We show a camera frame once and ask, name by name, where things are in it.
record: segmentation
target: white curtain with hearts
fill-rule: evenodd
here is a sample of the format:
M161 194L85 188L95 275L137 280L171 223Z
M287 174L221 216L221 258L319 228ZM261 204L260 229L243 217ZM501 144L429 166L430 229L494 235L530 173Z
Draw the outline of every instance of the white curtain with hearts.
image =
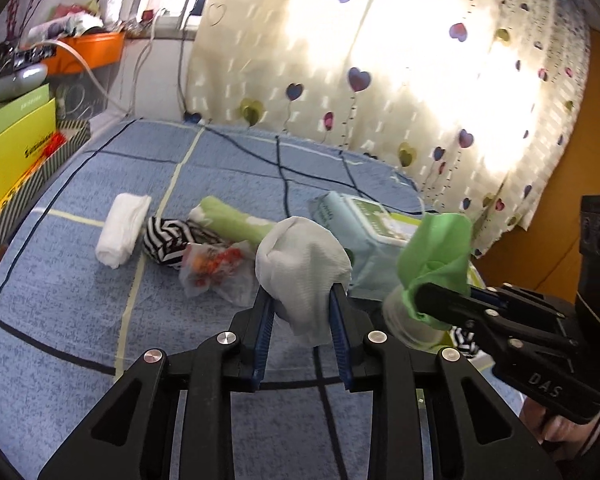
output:
M528 225L588 62L578 0L207 0L186 102L384 160L479 256Z

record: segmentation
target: black and white striped cloth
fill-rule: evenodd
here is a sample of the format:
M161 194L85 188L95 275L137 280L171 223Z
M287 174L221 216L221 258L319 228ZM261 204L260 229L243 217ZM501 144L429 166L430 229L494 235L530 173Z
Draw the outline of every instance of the black and white striped cloth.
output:
M221 244L231 242L191 220L168 220L155 216L146 222L142 248L157 264L179 269L187 244Z
M474 341L475 334L464 328L454 328L451 331L451 339L458 351L467 359L472 359L478 355L480 348Z

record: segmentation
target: wet wipes package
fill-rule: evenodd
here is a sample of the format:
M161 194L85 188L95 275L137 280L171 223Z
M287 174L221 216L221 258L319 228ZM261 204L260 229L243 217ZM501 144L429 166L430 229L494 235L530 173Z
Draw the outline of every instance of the wet wipes package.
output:
M420 221L381 204L331 191L313 200L312 219L327 228L351 260L349 295L382 301L399 284L396 261Z

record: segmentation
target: blue bedsheet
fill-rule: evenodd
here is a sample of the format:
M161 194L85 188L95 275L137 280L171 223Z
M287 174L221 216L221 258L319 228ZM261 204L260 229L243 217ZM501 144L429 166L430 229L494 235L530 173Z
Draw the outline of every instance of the blue bedsheet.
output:
M211 292L188 300L177 273L141 257L139 244L119 269L98 263L100 225L117 194L150 195L150 214L166 200L163 217L181 219L207 195L275 221L308 216L308 200L331 189L420 211L410 182L366 156L217 128L225 136L118 124L53 183L11 243L0 264L0 447L25 479L36 478L116 372L149 348L194 348L240 310ZM284 384L232 396L237 479L333 479L338 463L349 479L366 478L370 394L318 381L299 388L295 381L315 381L317 369L337 376L331 348L299 347L274 328L265 381Z

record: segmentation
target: green cloth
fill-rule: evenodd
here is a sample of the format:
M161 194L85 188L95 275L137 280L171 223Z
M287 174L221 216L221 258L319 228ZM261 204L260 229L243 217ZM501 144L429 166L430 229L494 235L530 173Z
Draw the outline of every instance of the green cloth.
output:
M189 213L189 218L232 242L247 240L256 250L275 222L251 216L225 204L215 196L205 196Z
M435 283L464 296L470 294L466 274L471 236L472 223L461 214L425 214L398 257L398 277L404 287L402 302L411 318L437 330L451 329L451 325L419 312L413 298L423 283Z

